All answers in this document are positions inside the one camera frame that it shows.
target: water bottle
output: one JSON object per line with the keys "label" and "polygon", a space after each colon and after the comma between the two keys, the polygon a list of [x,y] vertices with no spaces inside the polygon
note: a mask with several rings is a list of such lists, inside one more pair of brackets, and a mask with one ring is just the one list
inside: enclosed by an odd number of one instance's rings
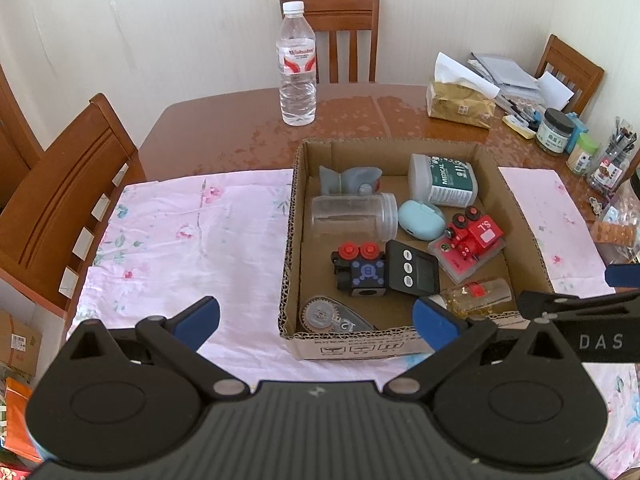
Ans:
{"label": "water bottle", "polygon": [[291,126],[303,126],[316,118],[316,35],[304,10],[304,2],[282,4],[284,20],[276,42],[280,109],[282,120]]}

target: notebook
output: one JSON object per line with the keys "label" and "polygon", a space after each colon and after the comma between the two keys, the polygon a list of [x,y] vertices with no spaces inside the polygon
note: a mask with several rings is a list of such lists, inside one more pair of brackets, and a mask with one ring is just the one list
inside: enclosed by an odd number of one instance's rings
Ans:
{"label": "notebook", "polygon": [[491,54],[472,55],[484,66],[498,86],[508,85],[538,90],[536,80],[527,74],[513,60],[502,56],[492,56]]}

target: cardboard box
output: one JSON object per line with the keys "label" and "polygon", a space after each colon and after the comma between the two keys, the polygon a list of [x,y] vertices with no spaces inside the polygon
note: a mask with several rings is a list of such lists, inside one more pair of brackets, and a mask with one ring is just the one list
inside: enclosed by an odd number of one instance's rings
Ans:
{"label": "cardboard box", "polygon": [[[414,297],[389,291],[379,298],[352,298],[337,290],[330,253],[351,237],[319,238],[310,232],[310,203],[319,194],[320,165],[336,171],[377,166],[383,170],[380,191],[394,193],[400,205],[409,198],[406,175],[412,153],[471,162],[479,187],[476,206],[504,230],[506,248],[472,279],[500,276],[511,284],[515,294],[523,290],[553,291],[534,235],[496,163],[480,144],[434,139],[307,140],[296,152],[294,162],[278,318],[280,336],[297,359],[366,359],[431,351],[412,327]],[[449,216],[457,210],[443,211]],[[396,239],[420,250],[428,244],[400,228]],[[442,269],[440,285],[442,289],[452,286]],[[298,311],[316,295],[346,304],[378,330],[353,335],[304,332]],[[504,304],[504,311],[508,310],[515,310],[513,303]]]}
{"label": "cardboard box", "polygon": [[432,82],[427,89],[429,117],[490,128],[494,111],[493,99],[465,86]]}
{"label": "cardboard box", "polygon": [[30,376],[36,374],[42,335],[0,310],[0,361]]}

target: green jar lid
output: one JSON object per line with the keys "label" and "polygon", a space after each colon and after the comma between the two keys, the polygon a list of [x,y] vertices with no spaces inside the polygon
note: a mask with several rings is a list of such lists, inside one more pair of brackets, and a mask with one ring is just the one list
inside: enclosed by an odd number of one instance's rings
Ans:
{"label": "green jar lid", "polygon": [[585,152],[589,153],[589,155],[595,155],[595,153],[598,151],[598,148],[600,147],[600,145],[595,140],[591,139],[589,134],[586,134],[585,132],[582,132],[580,136],[578,136],[578,139],[575,141],[575,143],[580,144],[580,147]]}

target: pink floral tablecloth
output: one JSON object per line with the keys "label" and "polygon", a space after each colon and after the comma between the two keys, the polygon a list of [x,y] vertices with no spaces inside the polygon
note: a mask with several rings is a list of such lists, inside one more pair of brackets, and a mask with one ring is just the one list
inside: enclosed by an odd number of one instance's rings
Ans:
{"label": "pink floral tablecloth", "polygon": [[[536,235],[558,292],[612,292],[587,227],[557,174],[503,168]],[[291,170],[190,176],[127,187],[88,271],[72,330],[96,317],[109,328],[175,315],[204,295],[221,305],[220,328],[200,353],[255,386],[260,380],[375,380],[425,355],[299,362],[276,320]],[[640,456],[640,399],[633,365],[587,365],[609,407],[593,463],[610,478]]]}

